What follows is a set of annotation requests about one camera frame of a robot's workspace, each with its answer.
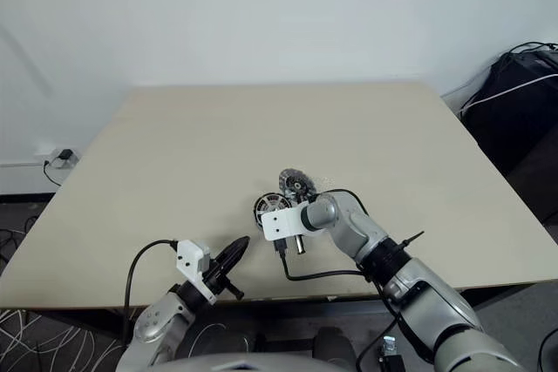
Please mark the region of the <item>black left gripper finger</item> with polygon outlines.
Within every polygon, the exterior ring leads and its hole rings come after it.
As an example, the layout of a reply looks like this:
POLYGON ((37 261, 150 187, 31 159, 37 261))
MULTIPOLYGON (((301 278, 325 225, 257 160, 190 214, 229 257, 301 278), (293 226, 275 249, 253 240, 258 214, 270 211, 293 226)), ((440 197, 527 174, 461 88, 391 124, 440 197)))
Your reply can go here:
POLYGON ((250 238, 239 238, 234 240, 222 250, 221 271, 223 274, 228 274, 242 259, 248 248, 249 242, 250 238))
POLYGON ((242 236, 227 245, 217 256, 220 265, 236 265, 248 248, 250 238, 242 236))

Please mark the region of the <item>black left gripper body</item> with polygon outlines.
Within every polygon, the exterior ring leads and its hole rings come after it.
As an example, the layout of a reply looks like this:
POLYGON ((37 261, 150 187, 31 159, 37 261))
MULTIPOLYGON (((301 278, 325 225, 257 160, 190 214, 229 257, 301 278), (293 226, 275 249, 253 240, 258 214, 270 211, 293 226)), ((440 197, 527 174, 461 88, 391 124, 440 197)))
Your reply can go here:
POLYGON ((203 282, 214 295, 228 290, 238 301, 242 299, 242 291, 228 278, 228 274, 237 263, 236 260, 210 260, 209 268, 203 274, 203 282))

